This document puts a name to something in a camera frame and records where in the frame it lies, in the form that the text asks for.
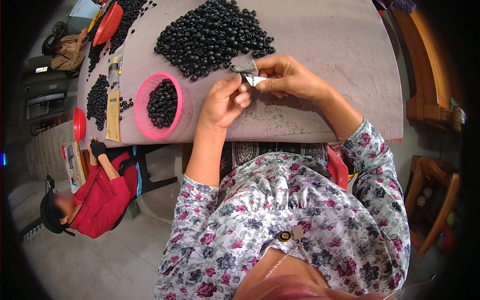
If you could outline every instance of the red jacket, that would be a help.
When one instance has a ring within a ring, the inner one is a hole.
[[[125,152],[111,163],[118,171],[120,162],[128,158],[129,155]],[[96,166],[90,165],[87,182],[73,194],[75,205],[84,202],[99,168],[101,168],[100,173],[88,194],[87,201],[70,224],[70,228],[93,239],[112,229],[130,199],[135,196],[138,182],[135,166],[127,168],[122,177],[109,180],[100,163]]]

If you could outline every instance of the silver chain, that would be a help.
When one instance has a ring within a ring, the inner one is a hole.
[[[265,279],[267,279],[272,273],[273,271],[275,271],[275,269],[282,263],[282,261],[284,261],[287,256],[291,255],[296,249],[300,249],[301,253],[303,254],[303,256],[305,257],[305,259],[307,260],[308,262],[308,265],[310,266],[310,268],[312,269],[312,272],[313,272],[313,276],[315,277],[315,281],[317,282],[317,285],[320,285],[320,281],[318,280],[318,277],[317,277],[317,273],[315,272],[315,269],[312,265],[312,263],[310,262],[310,260],[308,259],[308,256],[307,256],[307,253],[305,252],[305,249],[303,248],[303,245],[300,241],[297,241],[297,246],[295,248],[293,248],[290,252],[288,252],[287,254],[285,254],[284,257],[282,257],[282,259],[280,259],[278,261],[278,263],[276,263],[276,265],[274,265],[274,267],[270,270],[270,272],[268,272],[267,275],[265,275]]]

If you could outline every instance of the floral blouse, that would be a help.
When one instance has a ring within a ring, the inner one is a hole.
[[[284,152],[238,167],[219,188],[184,176],[156,299],[231,299],[270,247],[296,247],[277,239],[295,225],[330,288],[355,295],[401,288],[410,235],[392,153],[366,119],[342,147],[359,173],[355,196],[332,182],[326,161]]]

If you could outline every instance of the blade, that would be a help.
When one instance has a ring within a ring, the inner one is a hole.
[[[245,79],[247,79],[248,83],[255,87],[257,86],[257,84],[260,82],[260,81],[263,81],[265,79],[268,79],[268,78],[264,78],[264,77],[259,77],[259,76],[254,76],[254,77],[245,77]]]

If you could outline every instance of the fingernail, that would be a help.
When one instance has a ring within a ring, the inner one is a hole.
[[[245,108],[247,106],[246,99],[242,98],[237,98],[235,99],[238,105],[240,105],[242,108]]]

